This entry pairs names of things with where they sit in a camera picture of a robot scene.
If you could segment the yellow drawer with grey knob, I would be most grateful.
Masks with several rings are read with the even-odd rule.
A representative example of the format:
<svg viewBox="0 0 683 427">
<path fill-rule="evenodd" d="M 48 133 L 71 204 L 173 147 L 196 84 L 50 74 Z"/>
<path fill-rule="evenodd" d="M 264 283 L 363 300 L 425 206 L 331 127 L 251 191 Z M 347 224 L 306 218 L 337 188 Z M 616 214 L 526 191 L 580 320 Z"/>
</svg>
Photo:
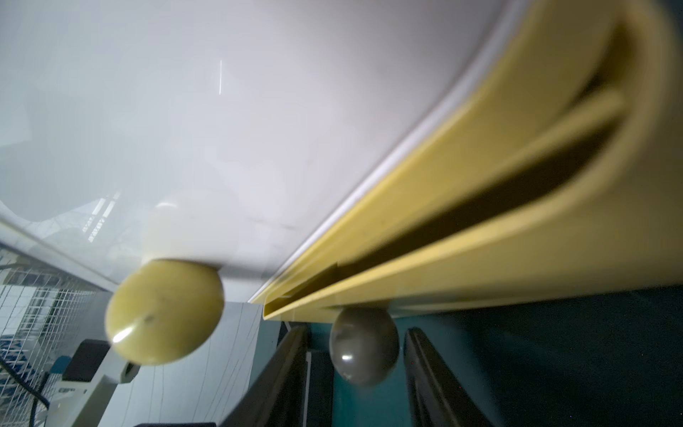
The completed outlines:
<svg viewBox="0 0 683 427">
<path fill-rule="evenodd" d="M 491 71 L 255 301 L 332 323 L 682 281 L 682 44 L 662 1 L 535 1 Z"/>
</svg>

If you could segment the white drawer with yellow knob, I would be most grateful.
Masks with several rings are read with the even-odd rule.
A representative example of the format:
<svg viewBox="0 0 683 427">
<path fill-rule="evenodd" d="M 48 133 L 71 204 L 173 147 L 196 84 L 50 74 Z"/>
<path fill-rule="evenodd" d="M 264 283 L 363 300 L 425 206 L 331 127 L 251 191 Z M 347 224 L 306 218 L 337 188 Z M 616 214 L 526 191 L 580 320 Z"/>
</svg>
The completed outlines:
<svg viewBox="0 0 683 427">
<path fill-rule="evenodd" d="M 5 1 L 1 243 L 256 294 L 501 60 L 528 1 Z"/>
</svg>

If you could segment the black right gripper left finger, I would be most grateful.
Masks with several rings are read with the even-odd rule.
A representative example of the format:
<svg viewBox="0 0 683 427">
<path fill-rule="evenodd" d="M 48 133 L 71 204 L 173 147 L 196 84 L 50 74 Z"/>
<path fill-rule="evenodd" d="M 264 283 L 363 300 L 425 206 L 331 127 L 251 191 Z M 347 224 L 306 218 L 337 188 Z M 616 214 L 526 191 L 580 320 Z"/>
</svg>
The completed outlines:
<svg viewBox="0 0 683 427">
<path fill-rule="evenodd" d="M 222 426 L 301 426 L 309 331 L 291 329 Z"/>
</svg>

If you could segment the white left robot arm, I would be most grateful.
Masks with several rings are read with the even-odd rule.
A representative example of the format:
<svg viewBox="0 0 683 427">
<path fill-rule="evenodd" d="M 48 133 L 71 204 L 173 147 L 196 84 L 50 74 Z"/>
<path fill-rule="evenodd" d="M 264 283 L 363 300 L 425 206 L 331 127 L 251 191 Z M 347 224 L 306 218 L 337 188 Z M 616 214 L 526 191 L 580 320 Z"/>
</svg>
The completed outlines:
<svg viewBox="0 0 683 427">
<path fill-rule="evenodd" d="M 220 426 L 301 426 L 306 389 L 309 330 L 291 328 L 261 375 Z M 133 382 L 140 367 L 106 350 L 89 381 L 61 380 L 46 416 L 47 426 L 96 426 L 117 386 Z"/>
</svg>

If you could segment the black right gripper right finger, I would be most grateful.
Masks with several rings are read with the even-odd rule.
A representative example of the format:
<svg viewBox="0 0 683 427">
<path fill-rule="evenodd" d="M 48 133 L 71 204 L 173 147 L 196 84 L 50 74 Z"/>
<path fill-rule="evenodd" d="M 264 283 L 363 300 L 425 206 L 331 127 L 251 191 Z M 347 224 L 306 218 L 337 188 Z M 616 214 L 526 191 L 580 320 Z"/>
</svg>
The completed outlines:
<svg viewBox="0 0 683 427">
<path fill-rule="evenodd" d="M 414 426 L 489 426 L 423 330 L 405 335 L 408 404 Z"/>
</svg>

